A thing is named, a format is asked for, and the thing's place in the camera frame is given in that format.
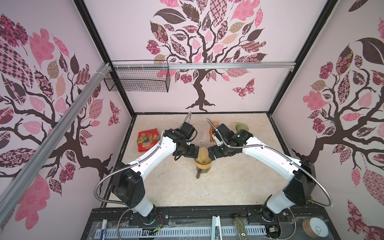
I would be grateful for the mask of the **orange coffee filter box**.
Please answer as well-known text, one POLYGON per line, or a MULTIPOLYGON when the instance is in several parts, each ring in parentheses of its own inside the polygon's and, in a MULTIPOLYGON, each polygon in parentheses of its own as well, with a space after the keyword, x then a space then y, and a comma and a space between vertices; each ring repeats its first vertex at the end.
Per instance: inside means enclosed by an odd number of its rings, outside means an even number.
MULTIPOLYGON (((214 121, 213 124, 215 125, 215 127, 218 127, 220 122, 214 121)), ((215 131, 215 129, 212 126, 210 126, 210 142, 213 143, 213 144, 216 143, 215 136, 214 136, 214 131, 215 131)))

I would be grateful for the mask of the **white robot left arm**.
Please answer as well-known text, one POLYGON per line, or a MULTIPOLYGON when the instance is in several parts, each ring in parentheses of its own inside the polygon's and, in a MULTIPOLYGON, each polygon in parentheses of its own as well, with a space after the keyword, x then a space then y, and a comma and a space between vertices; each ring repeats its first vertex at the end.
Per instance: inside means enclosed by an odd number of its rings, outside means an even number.
POLYGON ((199 147, 192 144, 198 131, 169 129, 162 135, 150 150, 135 161, 125 165, 120 163, 112 176, 112 193, 121 204, 130 208, 142 217, 153 219, 155 205, 146 197, 144 181, 166 157, 172 155, 175 160, 180 157, 196 159, 199 147))

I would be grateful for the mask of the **green glass dripper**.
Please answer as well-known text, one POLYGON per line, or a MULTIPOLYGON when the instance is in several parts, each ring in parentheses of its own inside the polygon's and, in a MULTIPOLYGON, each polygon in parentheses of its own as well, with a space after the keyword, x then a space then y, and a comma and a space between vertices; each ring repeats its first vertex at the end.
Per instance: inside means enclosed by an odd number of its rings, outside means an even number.
POLYGON ((245 130, 245 131, 248 132, 250 130, 249 126, 247 124, 245 124, 245 123, 237 123, 235 125, 235 129, 236 129, 237 132, 240 131, 240 130, 245 130))

